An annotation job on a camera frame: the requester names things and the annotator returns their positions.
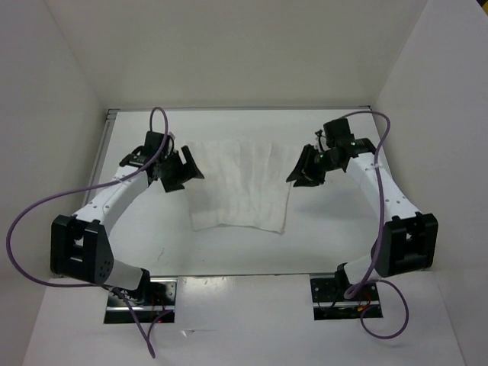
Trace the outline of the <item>white fabric skirt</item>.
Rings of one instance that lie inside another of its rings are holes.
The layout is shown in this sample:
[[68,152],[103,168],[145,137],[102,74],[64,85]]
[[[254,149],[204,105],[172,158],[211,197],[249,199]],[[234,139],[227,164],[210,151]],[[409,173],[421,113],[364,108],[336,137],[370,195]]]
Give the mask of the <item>white fabric skirt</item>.
[[246,226],[282,234],[300,155],[296,146],[250,140],[186,141],[203,179],[185,184],[192,229]]

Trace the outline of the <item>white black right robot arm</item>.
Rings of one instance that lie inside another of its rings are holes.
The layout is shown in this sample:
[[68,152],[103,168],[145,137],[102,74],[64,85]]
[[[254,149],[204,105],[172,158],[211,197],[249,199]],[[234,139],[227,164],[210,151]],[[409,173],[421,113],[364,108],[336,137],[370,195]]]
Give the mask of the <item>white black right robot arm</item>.
[[350,300],[369,281],[392,277],[432,266],[438,221],[422,213],[397,186],[380,162],[383,144],[357,138],[348,118],[324,124],[316,142],[307,144],[287,181],[295,187],[324,184],[326,174],[342,170],[358,185],[378,218],[378,234],[368,255],[340,265],[334,290]]

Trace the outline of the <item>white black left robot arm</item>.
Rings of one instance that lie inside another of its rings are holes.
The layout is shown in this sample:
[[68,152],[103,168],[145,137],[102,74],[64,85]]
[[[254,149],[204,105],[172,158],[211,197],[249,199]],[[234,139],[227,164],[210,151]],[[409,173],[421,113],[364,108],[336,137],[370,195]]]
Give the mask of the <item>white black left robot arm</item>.
[[50,269],[101,287],[123,291],[132,303],[146,303],[153,286],[145,268],[114,258],[109,236],[124,211],[152,183],[165,192],[179,191],[204,178],[188,146],[175,149],[172,136],[147,132],[145,143],[119,163],[110,186],[101,189],[71,216],[59,215],[51,225]]

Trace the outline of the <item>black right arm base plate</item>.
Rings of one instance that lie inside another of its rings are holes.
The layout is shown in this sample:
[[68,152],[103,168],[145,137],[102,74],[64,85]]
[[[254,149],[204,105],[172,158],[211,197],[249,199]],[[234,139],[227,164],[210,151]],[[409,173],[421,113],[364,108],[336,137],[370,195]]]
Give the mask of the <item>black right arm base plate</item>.
[[315,321],[382,318],[380,298],[374,285],[367,285],[356,297],[347,300],[334,277],[310,277],[310,291]]

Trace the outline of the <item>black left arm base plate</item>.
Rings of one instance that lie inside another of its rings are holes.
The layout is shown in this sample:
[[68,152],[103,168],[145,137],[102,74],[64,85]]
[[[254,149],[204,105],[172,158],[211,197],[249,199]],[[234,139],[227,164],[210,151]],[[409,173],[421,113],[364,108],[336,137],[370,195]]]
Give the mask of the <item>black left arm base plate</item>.
[[157,323],[173,323],[177,286],[177,278],[152,277],[149,289],[144,294],[120,290],[123,296],[120,298],[111,291],[104,313],[104,324],[134,323],[127,304],[132,306],[141,324],[150,324],[154,320]]

